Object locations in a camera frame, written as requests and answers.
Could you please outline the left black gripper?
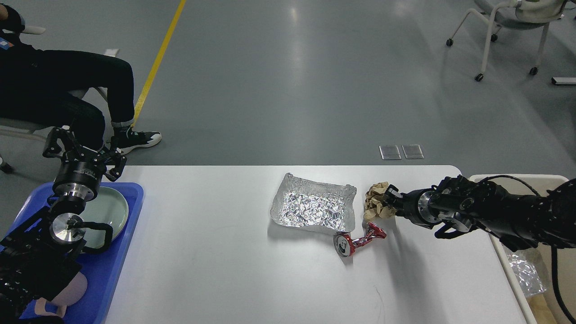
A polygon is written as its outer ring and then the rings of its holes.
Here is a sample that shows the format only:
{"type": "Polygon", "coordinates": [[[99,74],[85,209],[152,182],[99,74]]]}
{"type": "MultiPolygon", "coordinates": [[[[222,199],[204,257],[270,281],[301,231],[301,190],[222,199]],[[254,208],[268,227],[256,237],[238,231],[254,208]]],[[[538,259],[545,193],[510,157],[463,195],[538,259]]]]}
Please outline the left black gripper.
{"type": "Polygon", "coordinates": [[[98,195],[102,177],[116,182],[123,174],[127,157],[116,144],[93,150],[82,145],[68,129],[54,127],[46,138],[43,157],[59,158],[60,169],[53,184],[58,197],[72,196],[92,201],[98,195]]]}

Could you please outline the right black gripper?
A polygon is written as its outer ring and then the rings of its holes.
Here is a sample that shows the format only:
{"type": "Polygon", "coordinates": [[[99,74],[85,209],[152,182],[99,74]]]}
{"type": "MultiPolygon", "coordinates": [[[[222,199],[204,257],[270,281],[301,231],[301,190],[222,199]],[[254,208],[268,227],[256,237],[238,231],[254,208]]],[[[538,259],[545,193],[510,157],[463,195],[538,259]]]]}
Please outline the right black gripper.
{"type": "Polygon", "coordinates": [[[417,189],[409,193],[399,193],[398,188],[390,184],[382,197],[382,205],[396,207],[397,217],[411,221],[416,225],[435,225],[435,215],[430,211],[429,200],[432,196],[432,189],[417,189]]]}

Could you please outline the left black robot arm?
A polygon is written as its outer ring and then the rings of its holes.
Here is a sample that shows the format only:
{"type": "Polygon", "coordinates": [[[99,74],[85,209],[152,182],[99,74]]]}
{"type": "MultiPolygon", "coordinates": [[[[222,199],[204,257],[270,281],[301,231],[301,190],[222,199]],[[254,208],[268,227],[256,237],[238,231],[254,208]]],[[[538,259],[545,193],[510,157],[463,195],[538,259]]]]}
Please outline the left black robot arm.
{"type": "Polygon", "coordinates": [[[102,177],[115,182],[127,158],[112,137],[109,148],[92,150],[72,131],[54,127],[43,156],[59,158],[59,173],[47,204],[1,240],[0,311],[3,324],[62,324],[55,315],[23,319],[32,300],[57,297],[80,272],[81,252],[99,254],[109,249],[113,228],[83,220],[85,205],[98,195],[102,177]]]}

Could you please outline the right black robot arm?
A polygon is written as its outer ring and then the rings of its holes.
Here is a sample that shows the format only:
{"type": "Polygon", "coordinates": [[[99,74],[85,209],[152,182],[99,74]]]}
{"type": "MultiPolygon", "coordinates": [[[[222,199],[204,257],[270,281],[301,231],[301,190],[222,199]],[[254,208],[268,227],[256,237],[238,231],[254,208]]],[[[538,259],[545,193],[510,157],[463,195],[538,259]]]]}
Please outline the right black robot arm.
{"type": "Polygon", "coordinates": [[[494,176],[473,182],[459,175],[440,184],[409,193],[389,185],[380,198],[385,207],[411,223],[432,229],[438,239],[454,239],[473,230],[483,230],[513,252],[550,246],[553,291],[560,309],[570,314],[560,295],[558,250],[576,246],[575,180],[549,189],[545,197],[533,189],[531,195],[509,193],[495,183],[494,176]]]}

